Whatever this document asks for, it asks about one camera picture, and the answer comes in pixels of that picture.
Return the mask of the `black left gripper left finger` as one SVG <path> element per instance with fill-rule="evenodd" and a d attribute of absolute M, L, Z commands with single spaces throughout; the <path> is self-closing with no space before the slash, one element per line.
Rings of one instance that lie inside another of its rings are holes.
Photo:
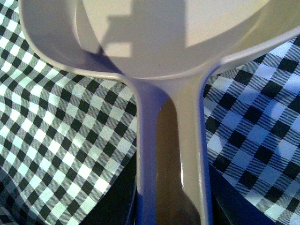
<path fill-rule="evenodd" d="M 91 225 L 133 225 L 135 223 L 136 153 L 112 187 L 90 212 Z"/>

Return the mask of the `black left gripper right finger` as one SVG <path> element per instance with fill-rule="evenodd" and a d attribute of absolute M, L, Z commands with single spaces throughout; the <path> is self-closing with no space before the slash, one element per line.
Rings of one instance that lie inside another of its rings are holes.
<path fill-rule="evenodd" d="M 271 225 L 272 220 L 209 166 L 214 225 Z"/>

